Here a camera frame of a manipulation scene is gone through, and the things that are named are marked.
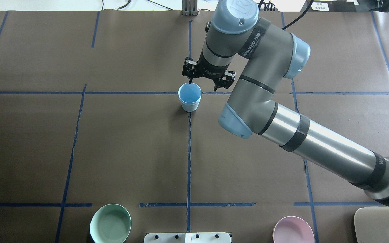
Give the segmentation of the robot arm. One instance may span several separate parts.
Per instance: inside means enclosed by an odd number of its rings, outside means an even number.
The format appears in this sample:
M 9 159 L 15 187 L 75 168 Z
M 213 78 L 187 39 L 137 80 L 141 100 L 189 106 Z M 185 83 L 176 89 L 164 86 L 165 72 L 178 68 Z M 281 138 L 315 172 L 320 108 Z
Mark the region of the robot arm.
M 205 32 L 199 58 L 187 57 L 182 75 L 188 84 L 210 79 L 215 90 L 234 85 L 218 119 L 223 129 L 244 139 L 265 138 L 389 207 L 389 157 L 275 99 L 280 82 L 307 64 L 308 43 L 261 17 L 252 0 L 219 0 Z

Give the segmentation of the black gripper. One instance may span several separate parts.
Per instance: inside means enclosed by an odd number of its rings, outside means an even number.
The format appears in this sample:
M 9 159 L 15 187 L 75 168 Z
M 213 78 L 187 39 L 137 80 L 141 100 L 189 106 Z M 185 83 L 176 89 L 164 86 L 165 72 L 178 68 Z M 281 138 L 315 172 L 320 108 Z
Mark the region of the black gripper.
M 216 92 L 218 89 L 230 88 L 230 78 L 223 78 L 225 76 L 225 71 L 227 70 L 227 65 L 225 66 L 215 66 L 207 62 L 206 60 L 199 60 L 195 66 L 194 74 L 188 76 L 189 84 L 192 84 L 193 79 L 204 77 L 211 79 L 214 82 L 213 91 Z

